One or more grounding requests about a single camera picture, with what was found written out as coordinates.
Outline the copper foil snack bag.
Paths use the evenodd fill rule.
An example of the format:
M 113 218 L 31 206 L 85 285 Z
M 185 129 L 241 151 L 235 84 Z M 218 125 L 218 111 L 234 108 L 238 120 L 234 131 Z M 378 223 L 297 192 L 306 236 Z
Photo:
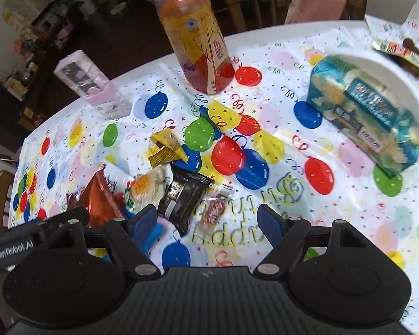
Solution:
M 103 170 L 94 173 L 78 199 L 71 196 L 68 209 L 84 207 L 89 213 L 90 227 L 100 227 L 114 218 L 125 219 L 106 182 Z

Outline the black snack packet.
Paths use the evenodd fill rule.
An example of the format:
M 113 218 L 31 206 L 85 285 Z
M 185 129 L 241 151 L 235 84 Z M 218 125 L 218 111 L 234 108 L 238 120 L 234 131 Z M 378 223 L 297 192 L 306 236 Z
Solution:
M 172 164 L 172 181 L 160 200 L 158 213 L 170 221 L 181 237 L 188 233 L 189 220 L 214 180 Z

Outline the small red candy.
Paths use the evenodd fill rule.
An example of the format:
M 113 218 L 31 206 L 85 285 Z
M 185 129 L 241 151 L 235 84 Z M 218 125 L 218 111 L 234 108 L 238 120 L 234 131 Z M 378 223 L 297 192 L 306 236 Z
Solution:
M 209 193 L 204 198 L 206 204 L 200 223 L 204 228 L 214 228 L 228 205 L 230 195 L 226 192 Z

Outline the yellow triangular snack packet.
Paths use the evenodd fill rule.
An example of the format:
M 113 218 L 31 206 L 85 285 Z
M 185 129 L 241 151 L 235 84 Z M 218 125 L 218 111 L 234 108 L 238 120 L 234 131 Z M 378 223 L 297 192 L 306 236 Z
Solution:
M 152 169 L 177 160 L 185 163 L 188 161 L 188 155 L 169 128 L 157 131 L 150 136 L 147 158 Z

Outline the blue cookie packet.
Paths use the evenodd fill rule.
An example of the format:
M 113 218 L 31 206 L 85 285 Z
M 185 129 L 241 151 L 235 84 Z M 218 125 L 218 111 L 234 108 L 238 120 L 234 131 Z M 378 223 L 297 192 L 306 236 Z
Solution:
M 126 208 L 121 208 L 121 210 L 122 210 L 123 215 L 126 218 L 126 224 L 127 224 L 128 217 L 134 213 L 129 212 Z M 157 213 L 156 226 L 154 227 L 154 229 L 152 230 L 152 232 L 150 233 L 150 235 L 148 236 L 146 242 L 142 245 L 142 247 L 139 247 L 145 255 L 147 256 L 150 255 L 150 248 L 152 247 L 154 242 L 159 239 L 162 233 L 163 233 L 163 226 L 158 222 L 158 213 Z

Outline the balloon birthday tablecloth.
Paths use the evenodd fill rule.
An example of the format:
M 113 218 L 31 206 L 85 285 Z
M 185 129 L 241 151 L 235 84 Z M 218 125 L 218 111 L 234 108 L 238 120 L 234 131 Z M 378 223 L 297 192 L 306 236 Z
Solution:
M 129 116 L 108 120 L 77 100 L 24 141 L 9 225 L 63 212 L 98 169 L 122 197 L 150 170 L 151 135 L 170 129 L 187 154 L 184 169 L 232 193 L 206 233 L 197 229 L 210 207 L 205 199 L 192 211 L 187 234 L 163 221 L 149 252 L 156 265 L 254 267 L 270 250 L 256 220 L 261 204 L 314 225 L 345 219 L 408 275 L 412 295 L 402 322 L 419 334 L 419 160 L 388 178 L 306 102 L 311 69 L 326 50 L 368 49 L 371 42 L 362 22 L 232 35 L 237 74 L 213 97 L 192 92 L 171 55 L 121 75 L 114 83 L 132 101 Z

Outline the teal tissue pack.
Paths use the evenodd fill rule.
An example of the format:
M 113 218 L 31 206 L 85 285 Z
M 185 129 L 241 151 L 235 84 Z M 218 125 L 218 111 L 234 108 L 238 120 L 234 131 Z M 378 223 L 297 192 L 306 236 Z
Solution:
M 419 111 L 345 56 L 313 67 L 306 101 L 391 178 L 419 159 Z

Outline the clear pink square bottle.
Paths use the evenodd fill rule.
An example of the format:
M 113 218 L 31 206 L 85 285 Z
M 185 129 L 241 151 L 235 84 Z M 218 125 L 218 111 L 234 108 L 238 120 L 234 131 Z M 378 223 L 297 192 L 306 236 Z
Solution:
M 107 119 L 121 119 L 132 112 L 132 103 L 82 50 L 62 59 L 54 74 Z

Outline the orange juice bottle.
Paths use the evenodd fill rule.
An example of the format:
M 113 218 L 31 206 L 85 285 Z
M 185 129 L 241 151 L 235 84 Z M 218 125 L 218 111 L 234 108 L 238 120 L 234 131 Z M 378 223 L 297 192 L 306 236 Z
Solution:
M 190 85 L 220 93 L 235 75 L 210 0 L 154 0 L 156 11 Z

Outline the dark wooden sideboard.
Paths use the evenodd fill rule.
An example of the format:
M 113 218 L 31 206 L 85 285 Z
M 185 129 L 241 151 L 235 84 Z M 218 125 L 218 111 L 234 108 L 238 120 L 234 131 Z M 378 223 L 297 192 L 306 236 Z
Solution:
M 74 26 L 82 24 L 82 2 L 64 6 L 52 25 L 42 23 L 45 31 L 35 41 L 35 53 L 18 80 L 10 77 L 0 83 L 0 145 L 15 152 L 25 137 L 45 119 L 37 103 L 48 76 L 53 74 L 60 51 L 69 40 Z

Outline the snack wrapper at table edge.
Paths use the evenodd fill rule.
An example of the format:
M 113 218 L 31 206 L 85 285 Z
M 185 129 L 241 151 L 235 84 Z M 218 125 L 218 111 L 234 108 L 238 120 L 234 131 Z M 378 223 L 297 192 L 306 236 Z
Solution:
M 372 48 L 395 57 L 404 67 L 419 74 L 419 0 L 402 25 L 366 15 Z

